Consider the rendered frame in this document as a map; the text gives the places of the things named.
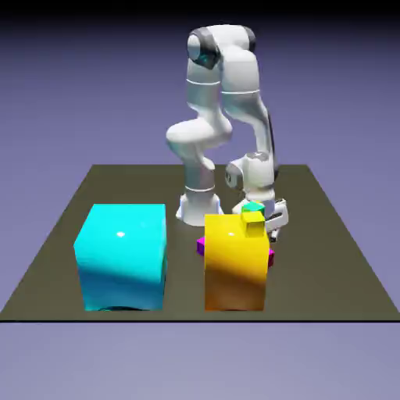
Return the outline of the small yellow cube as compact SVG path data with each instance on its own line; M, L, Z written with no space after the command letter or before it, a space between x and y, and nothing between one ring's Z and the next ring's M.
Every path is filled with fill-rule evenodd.
M243 212L241 214L241 222L246 237L263 237L266 233L265 217L260 211Z

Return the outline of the large cyan box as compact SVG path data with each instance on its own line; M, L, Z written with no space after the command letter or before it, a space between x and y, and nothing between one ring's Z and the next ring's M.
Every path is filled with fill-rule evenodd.
M166 245L164 204L94 204L73 244L84 309L161 309Z

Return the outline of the small teal cube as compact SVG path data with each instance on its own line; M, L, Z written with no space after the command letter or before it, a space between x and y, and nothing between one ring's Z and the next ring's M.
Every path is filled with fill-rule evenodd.
M261 202L247 202L241 207L242 213L256 213L260 212L265 216L265 206Z

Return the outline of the large orange box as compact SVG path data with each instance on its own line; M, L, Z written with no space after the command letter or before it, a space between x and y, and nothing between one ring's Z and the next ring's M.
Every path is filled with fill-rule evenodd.
M270 242L246 237L240 214L205 217L204 289L207 311L262 311Z

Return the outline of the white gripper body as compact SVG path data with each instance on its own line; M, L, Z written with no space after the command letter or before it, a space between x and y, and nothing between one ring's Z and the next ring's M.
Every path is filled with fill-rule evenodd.
M265 201L264 216L266 220L266 232L272 233L279 230L288 223L288 208L284 198L275 202L272 200Z

